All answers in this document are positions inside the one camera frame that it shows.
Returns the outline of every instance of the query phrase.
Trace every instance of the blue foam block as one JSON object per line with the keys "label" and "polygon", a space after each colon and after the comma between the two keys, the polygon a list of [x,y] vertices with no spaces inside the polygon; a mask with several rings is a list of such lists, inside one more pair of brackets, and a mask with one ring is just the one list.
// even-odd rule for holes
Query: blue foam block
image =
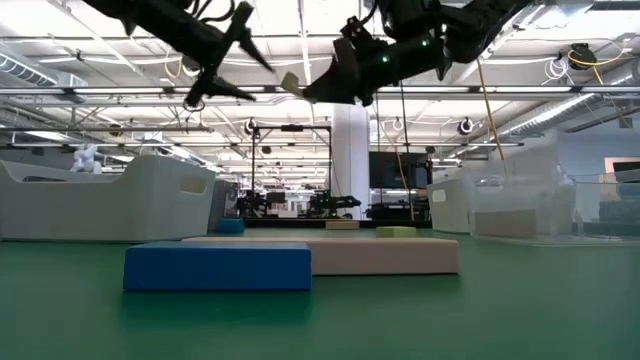
{"label": "blue foam block", "polygon": [[216,232],[221,234],[242,234],[244,233],[244,220],[239,218],[222,219]]}
{"label": "blue foam block", "polygon": [[127,249],[127,291],[310,290],[304,244],[157,242]]}

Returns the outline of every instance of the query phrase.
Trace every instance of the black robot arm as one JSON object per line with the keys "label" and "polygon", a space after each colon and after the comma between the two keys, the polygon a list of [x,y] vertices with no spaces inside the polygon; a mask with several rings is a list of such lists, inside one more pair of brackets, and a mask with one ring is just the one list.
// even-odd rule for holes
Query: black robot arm
{"label": "black robot arm", "polygon": [[442,81],[453,62],[475,61],[503,26],[532,0],[473,0],[463,8],[434,0],[374,0],[385,33],[396,40],[375,39],[352,17],[334,41],[335,54],[327,72],[303,90],[287,75],[282,86],[311,102],[364,106],[378,88],[436,70]]}
{"label": "black robot arm", "polygon": [[196,107],[203,95],[226,95],[255,100],[254,97],[217,75],[222,60],[234,41],[248,55],[273,71],[251,40],[251,30],[245,24],[253,7],[232,1],[231,25],[226,32],[200,21],[185,10],[193,0],[85,0],[87,4],[106,16],[119,19],[125,32],[131,35],[136,26],[157,36],[176,51],[198,63],[201,72],[187,96],[186,103]]}

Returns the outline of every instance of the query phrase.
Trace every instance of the white enclosure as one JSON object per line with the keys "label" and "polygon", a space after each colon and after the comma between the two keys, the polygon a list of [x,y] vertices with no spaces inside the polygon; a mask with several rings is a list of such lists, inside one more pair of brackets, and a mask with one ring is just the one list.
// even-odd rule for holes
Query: white enclosure
{"label": "white enclosure", "polygon": [[207,233],[215,173],[159,156],[120,176],[0,162],[0,238],[143,242]]}

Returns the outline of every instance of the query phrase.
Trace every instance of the white column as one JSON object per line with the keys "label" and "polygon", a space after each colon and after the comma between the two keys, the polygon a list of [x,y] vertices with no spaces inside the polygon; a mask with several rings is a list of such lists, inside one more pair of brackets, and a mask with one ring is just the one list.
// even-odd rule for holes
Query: white column
{"label": "white column", "polygon": [[333,113],[333,196],[352,195],[362,202],[346,209],[354,220],[366,220],[369,207],[369,113],[360,105],[334,105]]}

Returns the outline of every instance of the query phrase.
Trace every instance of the black screen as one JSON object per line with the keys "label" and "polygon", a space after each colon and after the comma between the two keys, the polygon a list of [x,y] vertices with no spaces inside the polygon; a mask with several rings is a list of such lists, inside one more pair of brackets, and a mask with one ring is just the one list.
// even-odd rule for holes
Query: black screen
{"label": "black screen", "polygon": [[272,204],[284,204],[287,202],[285,200],[286,194],[283,192],[277,193],[267,193],[267,201]]}
{"label": "black screen", "polygon": [[372,189],[404,189],[402,175],[411,189],[427,187],[427,170],[424,167],[426,154],[400,154],[392,152],[369,153],[369,187]]}

